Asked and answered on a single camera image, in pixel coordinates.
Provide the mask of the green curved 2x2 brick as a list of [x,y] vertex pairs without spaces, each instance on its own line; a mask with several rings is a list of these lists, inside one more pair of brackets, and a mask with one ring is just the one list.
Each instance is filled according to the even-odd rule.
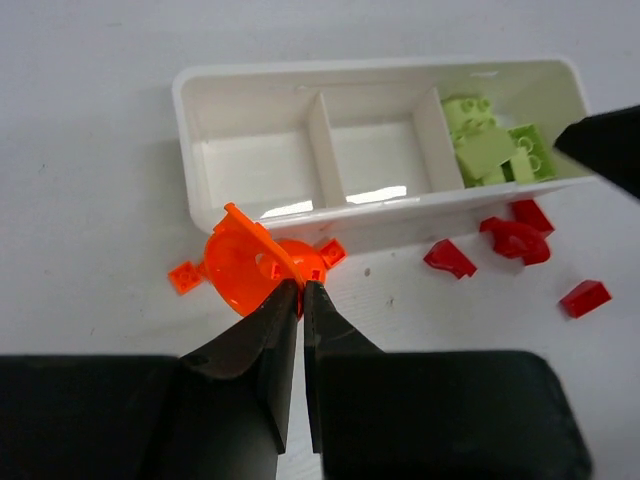
[[492,102],[484,96],[450,97],[441,101],[445,121],[455,147],[468,137],[497,126]]

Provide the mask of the small red curved slope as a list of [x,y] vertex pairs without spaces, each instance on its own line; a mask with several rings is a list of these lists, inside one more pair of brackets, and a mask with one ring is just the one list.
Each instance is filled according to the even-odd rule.
[[473,277],[476,265],[449,239],[437,241],[423,257],[429,267],[447,272],[457,280]]

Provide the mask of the red 1x3 brick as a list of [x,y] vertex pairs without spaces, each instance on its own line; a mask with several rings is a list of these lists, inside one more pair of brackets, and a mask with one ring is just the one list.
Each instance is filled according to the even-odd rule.
[[516,222],[526,224],[543,237],[547,238],[554,231],[555,227],[549,221],[543,210],[533,199],[523,199],[509,204],[511,214]]

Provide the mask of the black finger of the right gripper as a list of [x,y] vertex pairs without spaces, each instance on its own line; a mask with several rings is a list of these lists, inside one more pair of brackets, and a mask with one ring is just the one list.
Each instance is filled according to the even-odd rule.
[[566,127],[553,147],[639,199],[639,106],[592,115]]

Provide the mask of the large red arch piece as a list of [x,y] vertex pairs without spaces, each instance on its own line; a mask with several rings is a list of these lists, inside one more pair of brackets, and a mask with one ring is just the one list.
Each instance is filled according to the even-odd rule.
[[545,237],[530,225],[490,217],[480,223],[479,231],[491,235],[492,250],[496,254],[520,259],[525,266],[541,264],[551,258]]

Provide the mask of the green small 1x2 brick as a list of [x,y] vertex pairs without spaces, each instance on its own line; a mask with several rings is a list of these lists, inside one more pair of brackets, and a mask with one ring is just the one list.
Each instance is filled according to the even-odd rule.
[[502,164],[505,178],[518,184],[537,182],[536,173],[542,165],[541,159],[524,147],[518,147],[515,154]]

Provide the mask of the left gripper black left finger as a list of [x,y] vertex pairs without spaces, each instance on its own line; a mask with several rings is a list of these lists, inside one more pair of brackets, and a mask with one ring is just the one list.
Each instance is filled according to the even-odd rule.
[[5,479],[272,479],[286,449],[298,289],[198,349],[6,355]]

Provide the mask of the green lego block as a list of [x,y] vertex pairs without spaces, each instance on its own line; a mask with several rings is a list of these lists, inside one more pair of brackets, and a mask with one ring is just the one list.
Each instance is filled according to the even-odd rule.
[[452,135],[456,160],[466,188],[506,182],[502,165],[516,153],[517,147],[501,128],[480,133]]

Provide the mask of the green sloped brick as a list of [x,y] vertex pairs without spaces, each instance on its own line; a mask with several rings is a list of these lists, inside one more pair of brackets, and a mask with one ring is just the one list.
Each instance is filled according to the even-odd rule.
[[507,129],[507,132],[517,148],[524,147],[541,159],[542,165],[540,170],[536,173],[536,183],[556,178],[556,167],[551,158],[549,148],[543,139],[539,128],[535,124],[530,123],[511,127]]

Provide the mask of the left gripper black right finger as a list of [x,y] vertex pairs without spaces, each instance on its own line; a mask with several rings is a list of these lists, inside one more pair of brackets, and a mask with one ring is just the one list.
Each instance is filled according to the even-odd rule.
[[327,479],[588,479],[561,382],[522,350],[386,352],[305,288],[313,451]]

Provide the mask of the orange dome lego assembly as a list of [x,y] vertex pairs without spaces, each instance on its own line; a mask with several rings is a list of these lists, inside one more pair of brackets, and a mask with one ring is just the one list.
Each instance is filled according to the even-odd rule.
[[239,315],[256,310],[283,280],[292,280],[299,293],[310,281],[325,283],[328,272],[348,253],[332,238],[320,246],[301,240],[275,240],[260,223],[235,204],[215,225],[198,263],[186,261],[168,272],[175,291],[184,295],[209,282]]

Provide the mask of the red sloped brick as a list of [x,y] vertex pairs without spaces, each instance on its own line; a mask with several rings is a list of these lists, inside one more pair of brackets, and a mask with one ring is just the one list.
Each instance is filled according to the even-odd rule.
[[585,280],[563,296],[559,305],[569,318],[578,319],[611,299],[611,293],[601,281]]

